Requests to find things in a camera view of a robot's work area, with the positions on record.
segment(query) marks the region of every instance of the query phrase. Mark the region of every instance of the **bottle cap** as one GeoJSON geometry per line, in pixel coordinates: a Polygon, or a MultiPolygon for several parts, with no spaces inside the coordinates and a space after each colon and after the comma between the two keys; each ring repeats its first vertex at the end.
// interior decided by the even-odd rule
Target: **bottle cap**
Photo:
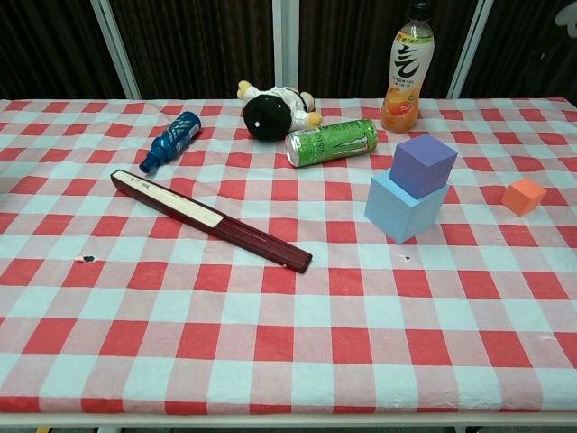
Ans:
{"type": "Polygon", "coordinates": [[[411,20],[424,21],[431,18],[433,14],[433,5],[426,0],[413,0],[408,12],[411,20]]]}
{"type": "Polygon", "coordinates": [[[139,165],[138,168],[141,169],[143,173],[148,174],[152,170],[156,169],[159,165],[159,158],[154,153],[149,152],[149,154],[146,155],[146,158],[143,162],[141,162],[141,165],[139,165]]]}

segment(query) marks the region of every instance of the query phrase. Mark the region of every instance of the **light blue cube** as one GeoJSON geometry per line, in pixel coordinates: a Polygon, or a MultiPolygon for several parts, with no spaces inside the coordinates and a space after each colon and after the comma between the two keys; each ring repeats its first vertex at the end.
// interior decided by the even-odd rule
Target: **light blue cube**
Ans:
{"type": "Polygon", "coordinates": [[[397,244],[402,244],[432,225],[449,187],[422,198],[413,198],[389,177],[390,170],[371,179],[364,215],[397,244]]]}

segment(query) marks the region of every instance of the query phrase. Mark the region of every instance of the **can label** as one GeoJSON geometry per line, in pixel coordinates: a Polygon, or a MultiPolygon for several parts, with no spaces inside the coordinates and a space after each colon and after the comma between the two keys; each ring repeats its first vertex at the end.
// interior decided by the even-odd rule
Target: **can label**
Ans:
{"type": "Polygon", "coordinates": [[[353,120],[295,131],[287,136],[285,143],[290,163],[303,167],[370,152],[377,145],[377,130],[372,120],[353,120]]]}

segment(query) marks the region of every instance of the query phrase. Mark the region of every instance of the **block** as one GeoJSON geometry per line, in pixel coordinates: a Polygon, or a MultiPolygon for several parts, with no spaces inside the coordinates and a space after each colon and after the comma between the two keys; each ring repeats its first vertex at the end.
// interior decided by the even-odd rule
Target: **block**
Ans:
{"type": "Polygon", "coordinates": [[[381,231],[402,244],[432,225],[449,187],[414,198],[389,177],[390,170],[371,179],[364,215],[381,231]]]}
{"type": "Polygon", "coordinates": [[[457,152],[429,134],[403,142],[395,149],[390,178],[414,198],[442,188],[457,152]]]}
{"type": "Polygon", "coordinates": [[[508,186],[501,204],[521,217],[535,209],[546,193],[547,190],[538,183],[523,178],[508,186]]]}

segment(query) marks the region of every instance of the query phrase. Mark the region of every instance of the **curtain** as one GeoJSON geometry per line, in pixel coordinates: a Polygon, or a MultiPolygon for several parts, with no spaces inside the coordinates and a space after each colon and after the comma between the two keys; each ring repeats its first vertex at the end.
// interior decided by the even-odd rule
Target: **curtain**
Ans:
{"type": "Polygon", "coordinates": [[[2,0],[0,26],[1,98],[124,97],[87,0],[2,0]]]}
{"type": "Polygon", "coordinates": [[[577,40],[554,23],[572,0],[495,0],[462,97],[577,102],[577,40]]]}
{"type": "MultiPolygon", "coordinates": [[[[438,0],[430,25],[435,54],[422,97],[446,97],[476,0],[438,0]]],[[[384,97],[390,47],[409,0],[300,2],[299,86],[315,97],[384,97]]]]}
{"type": "Polygon", "coordinates": [[[274,86],[270,0],[112,0],[143,98],[236,97],[274,86]]]}

